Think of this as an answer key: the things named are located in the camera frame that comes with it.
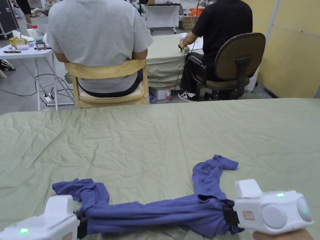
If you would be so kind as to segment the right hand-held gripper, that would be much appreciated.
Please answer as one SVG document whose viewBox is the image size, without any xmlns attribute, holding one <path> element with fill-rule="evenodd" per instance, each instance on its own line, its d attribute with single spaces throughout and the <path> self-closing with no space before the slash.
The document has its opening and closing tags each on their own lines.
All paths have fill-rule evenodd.
<svg viewBox="0 0 320 240">
<path fill-rule="evenodd" d="M 311 226 L 307 201 L 295 190 L 263 192 L 254 179 L 235 183 L 237 199 L 223 207 L 230 226 L 279 235 Z"/>
</svg>

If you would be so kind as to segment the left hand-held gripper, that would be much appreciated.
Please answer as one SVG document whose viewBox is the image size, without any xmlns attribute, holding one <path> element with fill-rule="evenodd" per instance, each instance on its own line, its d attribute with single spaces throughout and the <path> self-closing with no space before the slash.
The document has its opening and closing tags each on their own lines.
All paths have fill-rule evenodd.
<svg viewBox="0 0 320 240">
<path fill-rule="evenodd" d="M 56 195 L 48 199 L 43 214 L 6 227 L 1 240 L 78 240 L 87 236 L 87 218 L 73 211 L 70 195 Z"/>
</svg>

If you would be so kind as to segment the person's right hand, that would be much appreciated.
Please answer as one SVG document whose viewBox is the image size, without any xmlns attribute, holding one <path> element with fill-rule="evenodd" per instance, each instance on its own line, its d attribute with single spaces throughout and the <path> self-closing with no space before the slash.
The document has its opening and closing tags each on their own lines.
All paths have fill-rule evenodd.
<svg viewBox="0 0 320 240">
<path fill-rule="evenodd" d="M 306 229 L 299 229 L 280 235 L 269 235 L 266 233 L 254 232 L 254 240 L 313 240 L 312 236 Z"/>
</svg>

